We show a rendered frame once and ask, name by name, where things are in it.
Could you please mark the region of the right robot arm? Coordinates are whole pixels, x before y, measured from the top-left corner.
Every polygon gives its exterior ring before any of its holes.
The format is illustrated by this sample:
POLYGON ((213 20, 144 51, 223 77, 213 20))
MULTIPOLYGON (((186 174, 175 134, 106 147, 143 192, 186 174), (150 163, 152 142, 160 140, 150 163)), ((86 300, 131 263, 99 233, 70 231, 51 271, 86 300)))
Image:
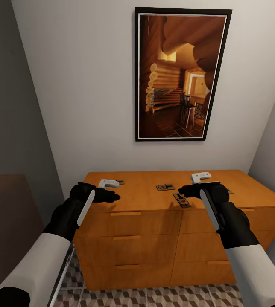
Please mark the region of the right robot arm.
POLYGON ((178 189, 184 197, 203 201, 225 248, 244 307, 275 307, 275 266, 254 233, 247 215, 229 201, 220 181, 201 183, 209 172, 191 175, 192 184, 178 189))

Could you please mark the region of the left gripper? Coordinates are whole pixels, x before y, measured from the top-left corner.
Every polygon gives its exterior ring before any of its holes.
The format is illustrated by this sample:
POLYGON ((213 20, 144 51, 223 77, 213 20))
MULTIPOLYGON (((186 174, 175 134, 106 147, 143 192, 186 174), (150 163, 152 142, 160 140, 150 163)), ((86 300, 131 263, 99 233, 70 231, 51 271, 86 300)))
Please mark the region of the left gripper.
POLYGON ((115 194, 114 191, 108 191, 105 189, 101 189, 99 188, 99 190, 101 191, 101 197, 100 199, 97 201, 97 203, 113 203, 114 201, 117 201, 121 198, 121 196, 119 196, 118 194, 115 194))

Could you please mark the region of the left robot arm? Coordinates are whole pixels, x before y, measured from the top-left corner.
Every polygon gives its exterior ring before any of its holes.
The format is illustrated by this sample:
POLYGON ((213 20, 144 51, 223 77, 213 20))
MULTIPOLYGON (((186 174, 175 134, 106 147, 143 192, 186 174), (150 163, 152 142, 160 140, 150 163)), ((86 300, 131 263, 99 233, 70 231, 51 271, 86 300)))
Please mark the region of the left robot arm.
POLYGON ((98 188, 78 182, 63 205, 53 212, 32 248, 0 284, 0 307, 47 307, 67 251, 91 203, 113 203, 121 198, 106 187, 116 180, 102 179, 98 188))

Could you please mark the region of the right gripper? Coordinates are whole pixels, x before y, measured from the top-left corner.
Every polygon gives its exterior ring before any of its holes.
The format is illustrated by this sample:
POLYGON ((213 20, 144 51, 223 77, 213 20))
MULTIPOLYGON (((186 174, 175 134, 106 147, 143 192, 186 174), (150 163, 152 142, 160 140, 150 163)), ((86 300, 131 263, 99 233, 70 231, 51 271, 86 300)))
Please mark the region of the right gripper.
POLYGON ((189 197, 196 197, 198 198, 198 196, 196 195, 196 188, 199 186, 200 184, 193 184, 193 185, 184 185, 182 186, 182 188, 178 189, 180 195, 184 195, 184 197, 189 198, 189 197))

